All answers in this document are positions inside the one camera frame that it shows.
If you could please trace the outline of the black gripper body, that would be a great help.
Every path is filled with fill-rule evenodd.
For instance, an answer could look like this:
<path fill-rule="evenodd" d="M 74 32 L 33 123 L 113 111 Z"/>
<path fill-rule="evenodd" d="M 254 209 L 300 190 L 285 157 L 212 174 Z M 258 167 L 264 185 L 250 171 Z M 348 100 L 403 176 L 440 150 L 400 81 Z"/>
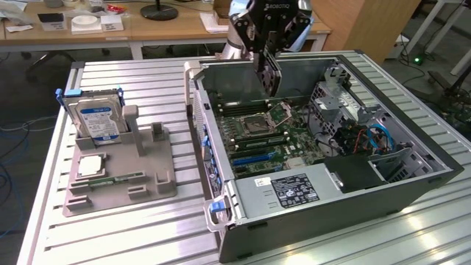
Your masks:
<path fill-rule="evenodd" d="M 248 1 L 246 4 L 246 14 L 257 32 L 276 30 L 279 17 L 293 18 L 296 13 L 297 1 Z"/>

